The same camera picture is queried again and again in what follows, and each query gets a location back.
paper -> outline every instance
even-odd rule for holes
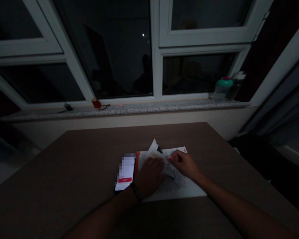
[[[198,185],[196,185],[189,178],[182,175],[168,161],[168,157],[172,156],[172,154],[177,149],[184,153],[187,153],[185,147],[161,150],[156,140],[154,139],[148,151],[137,152],[137,171],[141,170],[147,158],[162,158],[165,163],[162,173],[166,173],[169,176],[164,180],[164,182],[152,196],[146,198],[143,201],[191,198],[207,195]]]

granite window sill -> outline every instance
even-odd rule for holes
[[[4,116],[2,122],[17,122],[31,120],[54,120],[97,116],[115,116],[126,114],[144,114],[157,112],[177,112],[206,110],[219,108],[238,108],[250,106],[249,102],[221,102],[215,103],[209,99],[184,100],[184,101],[165,101],[139,104],[126,104],[123,107],[119,105],[108,106],[105,110],[95,109],[93,106],[76,107],[72,111],[61,112],[64,108],[44,109],[44,110],[22,110],[12,115]]]

white window frame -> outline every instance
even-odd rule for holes
[[[225,45],[225,46],[200,46],[200,47],[182,47],[182,48],[166,48],[160,51],[160,95],[162,100],[179,100],[181,99],[201,99],[209,98],[213,92],[208,93],[191,93],[191,94],[176,94],[162,95],[163,93],[163,58],[168,56],[193,56],[207,54],[222,54],[222,53],[237,53],[233,64],[228,72],[227,77],[231,77],[238,72],[249,52],[250,44]]]
[[[46,56],[25,56],[25,57],[19,57],[17,58],[17,60],[14,58],[0,59],[0,66],[17,66],[17,65],[24,66],[24,65],[42,65],[42,64],[57,64],[57,63],[66,63],[72,75],[75,78],[75,72],[74,72],[75,69],[70,67],[68,61],[66,60],[63,54],[46,55]],[[83,81],[76,79],[76,82],[85,99],[90,98],[86,86],[82,84]],[[22,110],[33,110],[33,109],[41,109],[41,108],[60,108],[63,107],[64,105],[64,101],[52,102],[52,103],[34,103],[34,104],[28,103],[1,75],[0,75],[0,90]],[[89,105],[90,102],[88,102],[87,100],[83,100],[83,101],[67,101],[67,103],[69,103],[72,106],[86,106]]]
[[[0,57],[61,53],[62,49],[38,3],[34,0],[22,1],[43,37],[18,40],[0,40]]]
[[[273,0],[254,0],[241,27],[171,30],[173,0],[159,1],[159,46],[194,46],[252,42]]]
[[[52,0],[37,0],[50,29],[53,31],[59,45],[63,49],[59,54],[46,54],[36,56],[18,56],[0,58],[0,66],[8,65],[35,65],[35,64],[53,64],[66,63],[73,74],[85,101],[69,101],[72,106],[92,106],[91,100],[95,98],[93,90],[89,84],[87,76],[79,62],[74,51],[74,47],[66,33],[63,23],[57,13]],[[163,57],[182,56],[182,55],[204,55],[221,54],[227,52],[237,52],[233,65],[228,73],[232,76],[238,72],[244,62],[250,49],[250,44],[232,44],[232,45],[214,45],[214,46],[195,46],[195,47],[177,47],[160,48],[159,47],[159,0],[150,0],[150,23],[151,23],[151,44],[152,44],[152,68],[153,68],[153,96],[147,97],[129,97],[116,99],[100,100],[102,104],[129,104],[140,102],[157,102],[165,100],[184,100],[208,98],[212,93],[193,93],[179,95],[162,95],[163,84]],[[29,104],[27,103],[0,75],[0,90],[7,95],[22,110],[33,110],[42,108],[61,108],[64,102]]]

glasses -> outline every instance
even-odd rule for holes
[[[108,106],[110,106],[110,105],[103,105],[99,108],[99,110],[105,110]]]

window pane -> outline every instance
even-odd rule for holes
[[[163,95],[213,92],[236,53],[163,58]]]
[[[97,98],[153,95],[149,1],[54,3]]]
[[[240,27],[252,0],[173,0],[172,30]]]
[[[0,40],[41,37],[22,0],[0,0]]]
[[[66,63],[4,66],[0,75],[28,103],[85,100]]]

